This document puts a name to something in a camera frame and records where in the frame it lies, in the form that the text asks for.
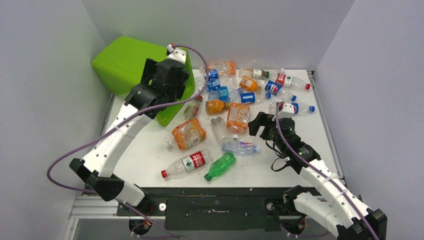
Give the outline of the orange label white-cap bottle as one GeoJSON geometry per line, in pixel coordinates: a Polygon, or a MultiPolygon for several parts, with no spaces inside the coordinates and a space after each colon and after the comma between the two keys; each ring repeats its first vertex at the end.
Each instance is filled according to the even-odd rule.
{"type": "Polygon", "coordinates": [[[226,126],[233,140],[239,139],[248,128],[250,106],[246,103],[232,102],[229,105],[226,126]]]}

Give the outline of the small clear blue-cap bottle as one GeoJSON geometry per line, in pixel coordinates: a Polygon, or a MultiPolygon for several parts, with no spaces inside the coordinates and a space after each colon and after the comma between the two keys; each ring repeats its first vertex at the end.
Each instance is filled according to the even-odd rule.
{"type": "Polygon", "coordinates": [[[238,140],[224,141],[221,144],[221,151],[230,152],[237,156],[251,156],[254,154],[259,154],[261,152],[261,147],[254,144],[253,142],[243,142],[238,140]]]}

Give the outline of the green plastic bin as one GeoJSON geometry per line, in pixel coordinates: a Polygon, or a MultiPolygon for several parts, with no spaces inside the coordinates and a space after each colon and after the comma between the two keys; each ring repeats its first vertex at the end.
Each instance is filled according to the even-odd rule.
{"type": "MultiPolygon", "coordinates": [[[[192,76],[191,60],[186,46],[174,44],[186,51],[185,70],[189,78],[181,99],[167,104],[160,104],[139,110],[143,114],[150,110],[160,109],[154,119],[166,127],[176,116],[185,101],[194,93],[194,78],[192,76]]],[[[91,62],[91,66],[105,86],[117,97],[124,100],[132,87],[139,84],[143,74],[146,59],[161,62],[167,58],[167,47],[121,36],[104,48],[91,62]]]]}

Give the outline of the green plastic bottle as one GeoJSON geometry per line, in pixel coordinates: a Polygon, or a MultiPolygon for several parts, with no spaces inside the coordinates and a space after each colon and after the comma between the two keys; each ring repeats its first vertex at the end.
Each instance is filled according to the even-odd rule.
{"type": "Polygon", "coordinates": [[[203,178],[210,182],[212,179],[220,177],[236,163],[236,160],[233,153],[229,151],[225,152],[219,159],[211,164],[208,172],[203,178]]]}

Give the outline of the red label clear bottle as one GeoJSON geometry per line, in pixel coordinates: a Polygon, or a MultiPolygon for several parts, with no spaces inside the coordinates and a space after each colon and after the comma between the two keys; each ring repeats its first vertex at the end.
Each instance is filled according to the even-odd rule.
{"type": "Polygon", "coordinates": [[[166,169],[161,170],[160,174],[163,179],[181,179],[212,160],[211,151],[204,148],[174,161],[166,169]]]}

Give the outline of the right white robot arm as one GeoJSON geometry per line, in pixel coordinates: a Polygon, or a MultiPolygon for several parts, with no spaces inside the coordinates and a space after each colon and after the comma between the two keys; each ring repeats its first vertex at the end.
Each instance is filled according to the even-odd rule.
{"type": "Polygon", "coordinates": [[[388,218],[381,209],[373,210],[356,197],[327,166],[321,156],[297,135],[291,118],[276,118],[259,112],[248,123],[249,134],[271,141],[271,149],[324,198],[319,200],[297,185],[283,195],[283,209],[303,214],[324,227],[338,240],[385,240],[388,218]]]}

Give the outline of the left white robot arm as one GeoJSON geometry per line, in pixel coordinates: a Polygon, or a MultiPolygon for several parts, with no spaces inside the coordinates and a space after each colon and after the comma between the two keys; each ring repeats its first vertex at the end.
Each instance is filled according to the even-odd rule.
{"type": "Polygon", "coordinates": [[[137,134],[160,109],[139,113],[151,106],[173,103],[180,99],[189,78],[185,62],[166,58],[145,61],[140,83],[130,90],[109,130],[112,134],[95,144],[83,158],[74,158],[69,167],[104,201],[118,200],[129,204],[136,215],[149,210],[145,193],[134,183],[116,176],[115,167],[137,134]]]}

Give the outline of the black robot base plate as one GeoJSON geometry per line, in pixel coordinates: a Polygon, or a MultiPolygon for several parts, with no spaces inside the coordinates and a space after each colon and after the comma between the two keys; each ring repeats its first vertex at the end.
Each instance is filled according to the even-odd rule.
{"type": "Polygon", "coordinates": [[[304,216],[283,206],[286,187],[147,187],[137,206],[143,214],[164,221],[169,231],[280,230],[296,226],[304,216]]]}

